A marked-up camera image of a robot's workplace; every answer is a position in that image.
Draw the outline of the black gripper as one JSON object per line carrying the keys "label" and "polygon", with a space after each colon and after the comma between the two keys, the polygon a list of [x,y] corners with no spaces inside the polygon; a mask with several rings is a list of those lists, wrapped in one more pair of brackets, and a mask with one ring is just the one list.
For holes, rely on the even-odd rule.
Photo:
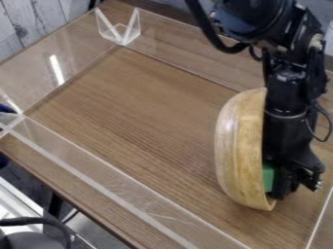
{"label": "black gripper", "polygon": [[313,135],[305,114],[282,116],[266,111],[263,116],[263,163],[276,167],[270,197],[282,200],[301,185],[316,192],[325,166],[310,148]]}

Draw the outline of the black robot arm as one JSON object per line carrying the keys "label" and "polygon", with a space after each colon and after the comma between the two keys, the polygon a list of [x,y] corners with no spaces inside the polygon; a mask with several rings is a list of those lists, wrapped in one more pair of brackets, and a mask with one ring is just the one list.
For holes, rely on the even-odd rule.
{"label": "black robot arm", "polygon": [[217,0],[211,19],[238,41],[231,47],[219,45],[223,51],[262,49],[262,157],[274,167],[267,194],[281,199],[300,186],[314,191],[325,171],[310,149],[317,117],[326,114],[317,102],[328,84],[321,24],[297,0]]}

